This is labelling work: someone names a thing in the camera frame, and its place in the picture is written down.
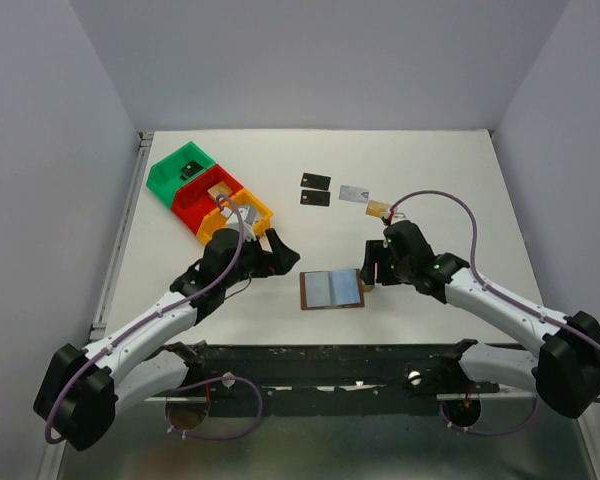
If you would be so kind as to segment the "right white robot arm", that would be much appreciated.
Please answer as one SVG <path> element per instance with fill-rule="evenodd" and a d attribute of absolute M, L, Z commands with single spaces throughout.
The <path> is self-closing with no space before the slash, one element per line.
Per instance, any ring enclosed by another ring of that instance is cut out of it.
<path fill-rule="evenodd" d="M 460 392 L 474 382 L 512 386 L 571 419 L 600 402 L 600 325 L 594 317 L 583 311 L 569 316 L 488 282 L 461 257 L 434 253 L 408 220 L 385 228 L 383 235 L 365 244 L 364 285 L 412 286 L 480 318 L 520 346 L 469 344 L 440 367 L 447 389 Z"/>

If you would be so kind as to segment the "gold credit card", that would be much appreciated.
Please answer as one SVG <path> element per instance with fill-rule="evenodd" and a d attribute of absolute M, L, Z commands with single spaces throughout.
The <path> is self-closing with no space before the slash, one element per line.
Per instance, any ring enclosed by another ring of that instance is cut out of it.
<path fill-rule="evenodd" d="M 365 214 L 376 218 L 387 219 L 393 215 L 391 207 L 392 205 L 389 203 L 369 200 L 366 205 Z"/>

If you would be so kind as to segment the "black credit card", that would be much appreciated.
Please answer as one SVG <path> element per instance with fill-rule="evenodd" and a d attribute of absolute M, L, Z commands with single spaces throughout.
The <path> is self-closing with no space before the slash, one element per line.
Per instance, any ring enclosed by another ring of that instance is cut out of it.
<path fill-rule="evenodd" d="M 329 191 L 303 189 L 300 194 L 300 204 L 305 206 L 329 207 L 330 200 Z"/>
<path fill-rule="evenodd" d="M 328 191 L 331 184 L 329 176 L 305 172 L 302 175 L 300 185 L 304 189 Z"/>

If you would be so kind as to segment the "silver VIP credit card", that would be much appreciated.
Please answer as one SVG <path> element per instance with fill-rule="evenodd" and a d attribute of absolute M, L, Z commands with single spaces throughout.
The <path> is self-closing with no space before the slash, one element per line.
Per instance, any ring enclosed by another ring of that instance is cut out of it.
<path fill-rule="evenodd" d="M 341 185 L 338 198 L 342 201 L 366 204 L 369 200 L 369 190 L 357 186 Z"/>

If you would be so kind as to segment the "brown leather card holder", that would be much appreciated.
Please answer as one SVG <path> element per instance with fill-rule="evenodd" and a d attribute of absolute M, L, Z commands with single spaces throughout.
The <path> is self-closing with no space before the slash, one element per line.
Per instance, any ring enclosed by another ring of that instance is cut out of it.
<path fill-rule="evenodd" d="M 364 308 L 364 284 L 359 269 L 301 272 L 303 311 Z"/>

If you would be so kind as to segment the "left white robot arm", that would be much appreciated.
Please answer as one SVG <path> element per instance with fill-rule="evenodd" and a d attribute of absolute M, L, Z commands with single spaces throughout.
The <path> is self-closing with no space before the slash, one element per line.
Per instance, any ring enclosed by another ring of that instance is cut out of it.
<path fill-rule="evenodd" d="M 45 421 L 46 442 L 66 441 L 82 451 L 102 438 L 124 407 L 163 391 L 194 393 L 200 368 L 162 347 L 216 311 L 233 285 L 292 270 L 299 254 L 274 229 L 265 236 L 267 248 L 236 229 L 216 231 L 201 258 L 125 328 L 84 347 L 59 348 L 33 404 Z"/>

